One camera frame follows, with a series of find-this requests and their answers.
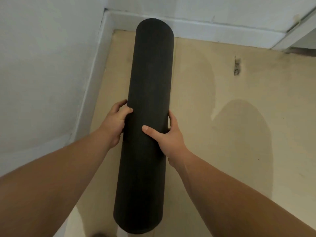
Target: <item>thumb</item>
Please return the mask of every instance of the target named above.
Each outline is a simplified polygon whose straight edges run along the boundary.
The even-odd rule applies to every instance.
[[[146,125],[143,125],[142,131],[146,135],[149,135],[151,138],[155,139],[157,142],[159,142],[159,140],[163,136],[162,133],[160,133],[160,132],[156,131],[155,129],[153,129],[152,127],[149,127],[149,126],[146,126]]]
[[[121,120],[124,120],[125,117],[129,114],[133,112],[133,108],[130,108],[128,106],[122,107],[119,111],[118,111],[118,116]]]

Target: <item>floor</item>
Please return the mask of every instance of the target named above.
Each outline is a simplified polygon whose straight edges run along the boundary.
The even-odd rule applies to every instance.
[[[91,131],[127,98],[135,33],[116,31]],[[235,57],[241,60],[234,76]],[[316,59],[175,39],[170,108],[187,147],[316,228]],[[121,143],[105,158],[68,220],[65,236],[115,236]],[[210,236],[167,164],[164,216],[145,236]]]

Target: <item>foam roller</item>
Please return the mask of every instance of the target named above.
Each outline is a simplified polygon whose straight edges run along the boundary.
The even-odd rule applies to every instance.
[[[126,232],[143,234],[162,219],[166,157],[143,133],[147,125],[168,132],[174,35],[161,20],[136,29],[128,106],[114,204],[114,219]]]

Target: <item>hand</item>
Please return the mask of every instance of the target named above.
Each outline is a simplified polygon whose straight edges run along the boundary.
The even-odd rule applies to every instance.
[[[181,159],[181,155],[187,151],[178,122],[173,113],[169,110],[170,131],[166,134],[159,133],[151,127],[143,125],[142,131],[155,139],[162,152],[169,158],[169,163],[175,167],[175,163]]]
[[[124,106],[126,103],[126,99],[115,103],[99,127],[109,136],[110,148],[118,144],[124,128],[124,120],[128,114],[133,112],[132,108]]]

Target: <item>person's left hand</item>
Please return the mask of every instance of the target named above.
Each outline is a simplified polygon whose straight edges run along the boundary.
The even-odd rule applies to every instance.
[[[126,103],[126,99],[115,103],[99,128],[109,136],[110,148],[118,144],[124,128],[125,117],[133,112],[132,108],[124,106]]]

